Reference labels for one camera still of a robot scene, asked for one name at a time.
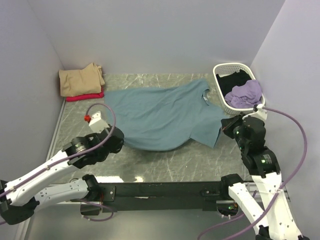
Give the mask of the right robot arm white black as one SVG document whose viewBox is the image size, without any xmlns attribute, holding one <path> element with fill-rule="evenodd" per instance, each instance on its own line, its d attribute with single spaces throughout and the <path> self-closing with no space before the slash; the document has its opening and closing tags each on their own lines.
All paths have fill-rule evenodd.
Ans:
<svg viewBox="0 0 320 240">
<path fill-rule="evenodd" d="M 236 141 L 262 205 L 256 202 L 237 174 L 221 178 L 221 197 L 238 204 L 257 240 L 306 240 L 307 236 L 299 230 L 291 213 L 277 157 L 265 145 L 265 123 L 256 117 L 238 115 L 222 119 L 221 130 Z"/>
</svg>

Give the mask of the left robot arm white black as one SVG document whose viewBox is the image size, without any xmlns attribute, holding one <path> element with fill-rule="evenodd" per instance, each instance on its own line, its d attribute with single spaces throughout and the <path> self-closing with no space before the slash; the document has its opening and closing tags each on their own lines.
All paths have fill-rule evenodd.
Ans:
<svg viewBox="0 0 320 240">
<path fill-rule="evenodd" d="M 88 165 L 103 162 L 118 153 L 124 144 L 123 132 L 105 128 L 72 139 L 50 160 L 13 181 L 0 182 L 0 216 L 8 225 L 19 224 L 41 209 L 69 200 L 96 201 L 102 189 L 92 174 L 69 183 L 52 185 L 55 180 Z"/>
</svg>

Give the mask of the blue t shirt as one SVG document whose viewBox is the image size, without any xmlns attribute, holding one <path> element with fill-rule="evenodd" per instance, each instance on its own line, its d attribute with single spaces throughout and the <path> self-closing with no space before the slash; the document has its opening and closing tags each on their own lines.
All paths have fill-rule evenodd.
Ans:
<svg viewBox="0 0 320 240">
<path fill-rule="evenodd" d="M 205 79 L 170 88 L 141 87 L 107 91 L 104 102 L 116 116 L 125 145 L 170 151 L 192 139 L 213 148 L 226 115 L 207 98 Z"/>
</svg>

